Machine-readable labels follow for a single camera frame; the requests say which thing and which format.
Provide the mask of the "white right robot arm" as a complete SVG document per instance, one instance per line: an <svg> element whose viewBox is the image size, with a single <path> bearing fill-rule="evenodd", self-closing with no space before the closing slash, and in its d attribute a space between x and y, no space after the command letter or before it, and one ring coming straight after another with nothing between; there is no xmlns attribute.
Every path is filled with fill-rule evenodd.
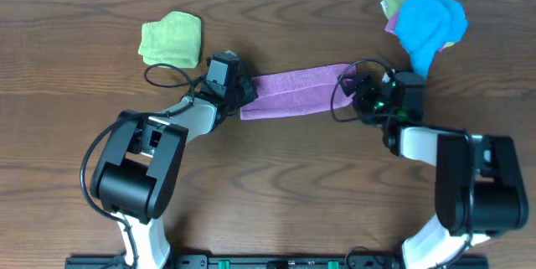
<svg viewBox="0 0 536 269"><path fill-rule="evenodd" d="M528 198L512 138L472 135L424 124L425 81L389 72L342 74L335 85L352 100L357 120L380 127L395 156L435 168L435 213L393 256L372 255L363 268L486 268L472 247L528 221Z"/></svg>

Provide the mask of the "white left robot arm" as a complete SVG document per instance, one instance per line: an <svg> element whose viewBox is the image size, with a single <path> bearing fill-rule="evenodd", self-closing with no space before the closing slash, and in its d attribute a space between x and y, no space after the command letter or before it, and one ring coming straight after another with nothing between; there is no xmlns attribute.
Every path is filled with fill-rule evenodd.
<svg viewBox="0 0 536 269"><path fill-rule="evenodd" d="M120 226L126 247L121 265L126 268L168 264L171 246L162 215L173 196L185 146L258 97L247 75L200 82L200 91L189 91L164 111L122 111L103 132L108 140L88 193Z"/></svg>

